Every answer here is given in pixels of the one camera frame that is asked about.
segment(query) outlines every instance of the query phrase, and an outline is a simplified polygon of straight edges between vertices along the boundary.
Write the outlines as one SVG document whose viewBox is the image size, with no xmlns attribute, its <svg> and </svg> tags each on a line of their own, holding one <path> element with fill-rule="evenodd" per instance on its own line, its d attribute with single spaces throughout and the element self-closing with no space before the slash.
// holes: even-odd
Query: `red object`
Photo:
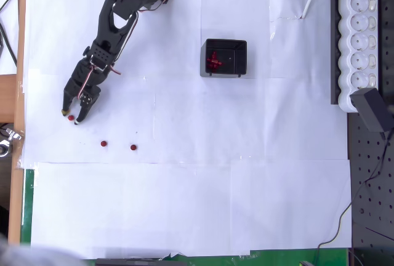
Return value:
<svg viewBox="0 0 394 266">
<path fill-rule="evenodd" d="M 207 58 L 207 62 L 208 62 L 208 67 L 213 69 L 217 69 L 217 67 L 221 66 L 222 64 L 222 62 L 216 59 L 216 52 L 212 53 L 211 58 Z"/>
</svg>

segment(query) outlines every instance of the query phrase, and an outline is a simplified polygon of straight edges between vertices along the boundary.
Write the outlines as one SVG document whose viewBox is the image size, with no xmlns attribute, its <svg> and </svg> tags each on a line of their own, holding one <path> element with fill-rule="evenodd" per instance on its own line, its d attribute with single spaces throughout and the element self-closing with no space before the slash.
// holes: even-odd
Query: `wooden table edge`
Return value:
<svg viewBox="0 0 394 266">
<path fill-rule="evenodd" d="M 17 87 L 15 93 L 14 129 L 20 134 L 25 133 L 25 95 L 23 94 L 23 53 L 25 50 L 25 14 L 26 0 L 19 1 L 19 37 Z M 20 168 L 23 141 L 14 142 L 12 152 L 10 215 L 8 240 L 10 244 L 20 243 L 20 227 L 22 224 L 23 172 Z"/>
</svg>

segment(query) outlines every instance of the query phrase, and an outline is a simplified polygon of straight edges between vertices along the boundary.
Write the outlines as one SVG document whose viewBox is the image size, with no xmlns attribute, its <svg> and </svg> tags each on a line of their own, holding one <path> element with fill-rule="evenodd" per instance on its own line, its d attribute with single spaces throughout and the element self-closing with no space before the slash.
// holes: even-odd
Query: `red wire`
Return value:
<svg viewBox="0 0 394 266">
<path fill-rule="evenodd" d="M 81 90 L 80 90 L 79 93 L 78 93 L 78 100 L 81 98 L 82 91 L 84 90 L 85 85 L 86 85 L 86 83 L 87 83 L 87 80 L 89 79 L 90 74 L 92 74 L 92 72 L 93 72 L 93 70 L 94 70 L 94 67 L 95 67 L 95 66 L 93 66 L 93 65 L 90 66 L 90 72 L 89 72 L 89 74 L 86 76 L 86 80 L 85 80 L 84 84 L 82 85 Z"/>
</svg>

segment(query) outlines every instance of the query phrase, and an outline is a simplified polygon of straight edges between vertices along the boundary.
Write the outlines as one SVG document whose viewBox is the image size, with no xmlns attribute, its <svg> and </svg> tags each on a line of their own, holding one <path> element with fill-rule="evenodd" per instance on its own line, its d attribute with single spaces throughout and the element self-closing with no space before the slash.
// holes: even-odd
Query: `metal clamp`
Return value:
<svg viewBox="0 0 394 266">
<path fill-rule="evenodd" d="M 8 139 L 5 139 L 0 142 L 0 158 L 6 157 L 11 150 L 11 141 L 12 140 L 21 140 L 22 136 L 12 129 L 7 129 L 6 132 L 9 134 Z"/>
</svg>

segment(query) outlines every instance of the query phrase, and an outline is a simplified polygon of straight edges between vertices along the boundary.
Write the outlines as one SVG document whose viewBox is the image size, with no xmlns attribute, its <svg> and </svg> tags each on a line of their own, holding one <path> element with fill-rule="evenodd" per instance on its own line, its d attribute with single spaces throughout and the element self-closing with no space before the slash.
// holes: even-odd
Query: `power socket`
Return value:
<svg viewBox="0 0 394 266">
<path fill-rule="evenodd" d="M 338 47 L 341 93 L 338 104 L 345 112 L 357 112 L 350 95 L 365 87 L 378 88 L 378 0 L 339 0 L 341 38 Z"/>
</svg>

